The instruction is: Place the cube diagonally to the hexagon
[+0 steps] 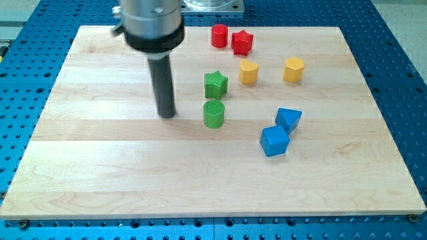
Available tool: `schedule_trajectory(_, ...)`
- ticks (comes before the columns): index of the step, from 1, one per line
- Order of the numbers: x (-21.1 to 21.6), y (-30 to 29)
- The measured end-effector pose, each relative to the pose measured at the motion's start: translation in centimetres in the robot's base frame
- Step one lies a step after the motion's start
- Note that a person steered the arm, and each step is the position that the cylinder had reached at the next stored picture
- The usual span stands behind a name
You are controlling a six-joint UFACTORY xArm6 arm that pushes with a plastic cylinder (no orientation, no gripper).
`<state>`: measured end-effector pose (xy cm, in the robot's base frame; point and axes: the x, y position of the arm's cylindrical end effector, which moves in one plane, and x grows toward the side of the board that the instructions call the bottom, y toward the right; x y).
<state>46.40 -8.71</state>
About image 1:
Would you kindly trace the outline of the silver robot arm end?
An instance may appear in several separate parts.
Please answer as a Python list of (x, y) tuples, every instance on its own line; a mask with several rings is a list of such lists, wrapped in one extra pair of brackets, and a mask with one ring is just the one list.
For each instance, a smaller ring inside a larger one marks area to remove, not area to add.
[(144, 53), (171, 51), (185, 37), (180, 0), (120, 0), (112, 15), (119, 19), (113, 34)]

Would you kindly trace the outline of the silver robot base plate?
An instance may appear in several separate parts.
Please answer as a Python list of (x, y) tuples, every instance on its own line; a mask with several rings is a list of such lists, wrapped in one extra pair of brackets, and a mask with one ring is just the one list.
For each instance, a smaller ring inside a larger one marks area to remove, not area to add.
[(184, 15), (243, 15), (244, 0), (181, 0)]

